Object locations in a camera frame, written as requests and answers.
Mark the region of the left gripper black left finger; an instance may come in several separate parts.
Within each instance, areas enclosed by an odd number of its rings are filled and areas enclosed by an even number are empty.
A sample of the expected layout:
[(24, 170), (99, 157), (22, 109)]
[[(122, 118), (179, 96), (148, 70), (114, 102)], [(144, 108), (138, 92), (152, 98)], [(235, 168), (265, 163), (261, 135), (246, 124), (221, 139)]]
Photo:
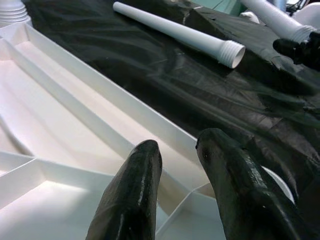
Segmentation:
[(161, 175), (158, 143), (148, 139), (136, 145), (104, 190), (86, 239), (155, 239)]

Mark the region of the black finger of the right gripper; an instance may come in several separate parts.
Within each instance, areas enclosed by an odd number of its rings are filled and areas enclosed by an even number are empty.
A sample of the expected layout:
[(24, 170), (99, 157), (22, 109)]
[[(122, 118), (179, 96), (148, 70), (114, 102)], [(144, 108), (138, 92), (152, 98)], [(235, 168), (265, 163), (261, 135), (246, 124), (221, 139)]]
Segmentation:
[(300, 52), (300, 44), (289, 39), (279, 38), (276, 39), (272, 47), (284, 56), (295, 56)]

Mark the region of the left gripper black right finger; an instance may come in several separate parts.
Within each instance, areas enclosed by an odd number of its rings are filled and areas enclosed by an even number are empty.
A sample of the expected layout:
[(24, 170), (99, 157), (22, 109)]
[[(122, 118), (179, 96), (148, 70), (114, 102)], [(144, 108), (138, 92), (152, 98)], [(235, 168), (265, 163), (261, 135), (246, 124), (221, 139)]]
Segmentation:
[(198, 158), (215, 193), (228, 240), (306, 240), (308, 228), (276, 181), (218, 128), (201, 132)]

